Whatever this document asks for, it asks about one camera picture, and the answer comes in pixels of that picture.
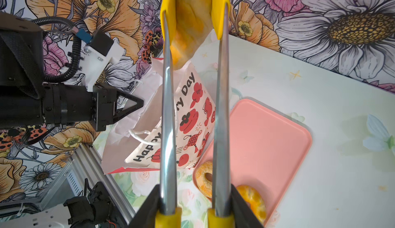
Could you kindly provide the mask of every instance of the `bag handle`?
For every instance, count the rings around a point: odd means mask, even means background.
[[[157,141],[146,141],[144,139],[142,139],[140,136],[138,136],[138,134],[150,134],[151,132],[148,130],[144,130],[144,131],[134,131],[133,129],[129,129],[129,133],[130,135],[135,138],[136,140],[140,141],[143,144],[147,144],[147,145],[153,145],[153,146],[160,146],[161,142],[157,142]]]

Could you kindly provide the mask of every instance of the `donut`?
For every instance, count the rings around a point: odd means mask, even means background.
[[[207,161],[197,169],[195,173],[196,184],[204,196],[211,198],[213,196],[213,183],[207,179],[206,173],[213,174],[213,162]]]
[[[248,185],[240,185],[237,186],[236,189],[239,191],[244,201],[250,204],[250,208],[255,217],[263,224],[266,219],[266,207],[264,200],[259,195],[258,191]]]

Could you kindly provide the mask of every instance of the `black strap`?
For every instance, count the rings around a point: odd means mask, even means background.
[[[44,96],[43,73],[34,60],[32,51],[17,32],[0,30],[0,37],[11,50],[31,82],[31,85],[18,88],[34,99],[41,99]]]

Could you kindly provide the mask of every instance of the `gift bag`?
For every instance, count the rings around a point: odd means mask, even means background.
[[[163,60],[153,58],[150,71],[162,75]],[[144,88],[144,78],[142,81],[141,87]],[[173,85],[177,168],[191,168],[197,163],[213,131],[215,104],[190,62],[174,71]],[[123,122],[124,119],[115,124],[103,153],[104,173],[160,168],[161,101],[162,86],[159,86],[143,107],[135,126],[131,119],[126,119],[129,124]]]

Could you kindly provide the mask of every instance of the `metal rod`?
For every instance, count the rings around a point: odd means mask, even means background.
[[[225,6],[224,30],[220,40],[213,156],[213,208],[218,217],[227,217],[230,207],[229,147],[229,32]]]
[[[175,214],[177,207],[177,179],[175,158],[175,127],[173,97],[173,61],[171,59],[169,29],[164,16],[165,45],[163,63],[162,145],[160,152],[160,204],[164,215]]]

